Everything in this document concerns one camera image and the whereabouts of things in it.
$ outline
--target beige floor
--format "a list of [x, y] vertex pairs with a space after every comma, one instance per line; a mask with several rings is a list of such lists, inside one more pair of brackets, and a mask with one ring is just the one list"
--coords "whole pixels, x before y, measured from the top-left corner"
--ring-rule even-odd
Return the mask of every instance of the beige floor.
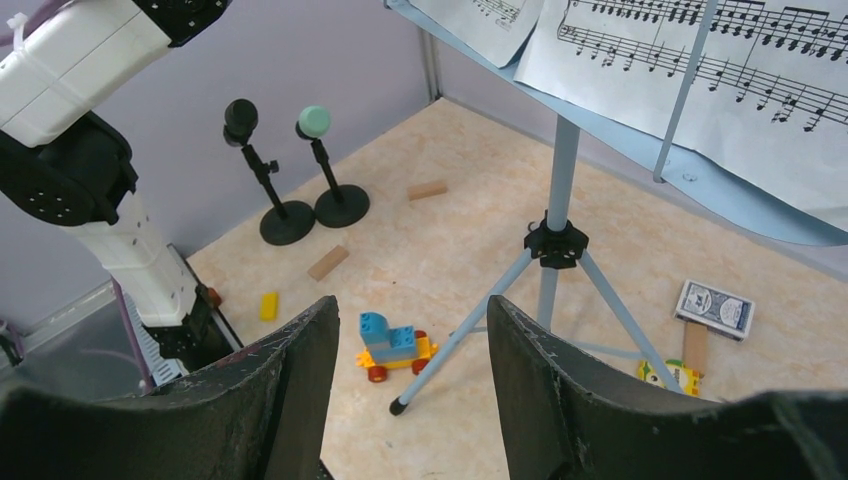
[[[507, 478], [485, 334], [476, 334], [394, 418], [388, 405], [412, 380], [392, 371], [371, 384], [354, 365], [358, 315], [381, 312], [443, 342], [519, 255], [527, 224], [547, 203], [550, 148], [441, 100], [336, 168], [373, 207], [344, 230], [316, 226], [302, 242], [265, 245], [259, 216], [194, 255], [201, 278], [245, 342], [279, 328], [323, 295], [336, 295], [342, 333], [323, 458], [339, 480]], [[409, 203], [408, 185], [444, 178], [447, 195]], [[291, 197], [314, 202], [315, 178]], [[788, 260], [586, 165], [578, 165], [570, 218], [591, 237], [597, 263], [660, 353], [679, 358], [672, 318], [686, 278], [757, 302], [750, 338], [709, 339], [703, 386], [712, 399], [773, 388], [848, 386], [848, 286]], [[322, 282], [307, 269], [335, 245], [351, 256]], [[534, 315], [539, 267], [507, 296]], [[580, 270], [561, 275], [553, 331], [633, 349]], [[279, 321], [258, 320], [260, 295], [281, 294]], [[633, 373], [635, 362], [604, 358]]]

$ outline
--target yellow lego brick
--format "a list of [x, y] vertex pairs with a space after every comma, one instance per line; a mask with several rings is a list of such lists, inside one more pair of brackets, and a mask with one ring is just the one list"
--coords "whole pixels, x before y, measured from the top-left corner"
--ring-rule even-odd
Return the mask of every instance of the yellow lego brick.
[[273, 322], [277, 319], [277, 303], [280, 296], [275, 293], [262, 295], [262, 303], [259, 306], [259, 319], [263, 322]]
[[381, 363], [380, 366], [386, 367], [389, 370], [396, 370], [398, 368], [411, 367], [412, 362], [415, 361], [415, 360], [416, 359], [414, 359], [414, 358], [409, 359], [409, 360], [398, 360], [397, 362]]

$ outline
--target music stand tripod legs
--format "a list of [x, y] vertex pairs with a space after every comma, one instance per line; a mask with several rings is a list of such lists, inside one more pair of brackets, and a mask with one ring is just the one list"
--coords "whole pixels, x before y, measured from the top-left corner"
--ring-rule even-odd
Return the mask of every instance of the music stand tripod legs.
[[[551, 172], [551, 191], [548, 211], [536, 230], [525, 238], [525, 249], [516, 259], [506, 273], [498, 280], [491, 290], [474, 307], [474, 310], [459, 325], [447, 342], [442, 345], [441, 350], [433, 357], [427, 367], [418, 374], [415, 381], [396, 398], [389, 411], [392, 415], [400, 415], [409, 406], [409, 403], [419, 391], [438, 372], [442, 365], [447, 362], [453, 351], [460, 342], [472, 331], [486, 313], [489, 297], [492, 295], [503, 295], [507, 289], [518, 279], [530, 263], [538, 258], [542, 265], [542, 282], [539, 290], [539, 308], [537, 321], [545, 329], [550, 330], [551, 319], [554, 310], [554, 299], [556, 296], [557, 280], [560, 269], [574, 268], [580, 265], [586, 275], [598, 289], [604, 301], [612, 309], [618, 321], [630, 335], [633, 343], [638, 347], [641, 355], [648, 360], [654, 371], [660, 377], [663, 384], [670, 390], [682, 394], [680, 385], [668, 370], [660, 354], [656, 351], [648, 337], [639, 327], [639, 324], [624, 306], [624, 303], [615, 293], [612, 285], [607, 281], [598, 265], [589, 255], [586, 247], [589, 238], [574, 228], [568, 221], [568, 204], [571, 198], [571, 189], [574, 183], [574, 168], [577, 164], [577, 146], [580, 140], [580, 128], [569, 122], [562, 116], [557, 118], [556, 143], [554, 145], [553, 170]], [[633, 358], [628, 352], [605, 348], [590, 344], [573, 342], [584, 349], [594, 349], [610, 353], [620, 354], [627, 358]]]

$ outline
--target red wheel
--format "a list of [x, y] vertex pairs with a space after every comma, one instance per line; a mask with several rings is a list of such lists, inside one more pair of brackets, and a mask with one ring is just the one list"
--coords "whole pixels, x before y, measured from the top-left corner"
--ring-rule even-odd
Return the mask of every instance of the red wheel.
[[389, 378], [389, 370], [386, 367], [371, 367], [368, 369], [368, 381], [371, 383], [385, 382]]
[[426, 359], [423, 359], [423, 358], [420, 358], [418, 360], [413, 361], [412, 362], [412, 374], [418, 375], [419, 373], [421, 373], [421, 370], [424, 370], [424, 367], [426, 367], [428, 363], [430, 363], [430, 360], [426, 360]]

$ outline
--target wooden block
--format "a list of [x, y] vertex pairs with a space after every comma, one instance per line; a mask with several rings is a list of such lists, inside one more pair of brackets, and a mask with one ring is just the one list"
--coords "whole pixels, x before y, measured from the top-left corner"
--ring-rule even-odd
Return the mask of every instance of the wooden block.
[[709, 330], [706, 325], [686, 322], [683, 331], [683, 364], [700, 373], [707, 373], [707, 337]]
[[447, 193], [448, 184], [444, 180], [437, 180], [430, 183], [422, 183], [421, 185], [413, 185], [406, 189], [406, 196], [409, 201], [420, 200], [422, 198], [432, 197]]
[[312, 268], [310, 268], [307, 273], [309, 273], [309, 276], [314, 278], [316, 282], [320, 282], [349, 256], [350, 252], [341, 245], [337, 245], [336, 248], [330, 250], [330, 253], [324, 255], [324, 258], [318, 260], [315, 265], [312, 265]]

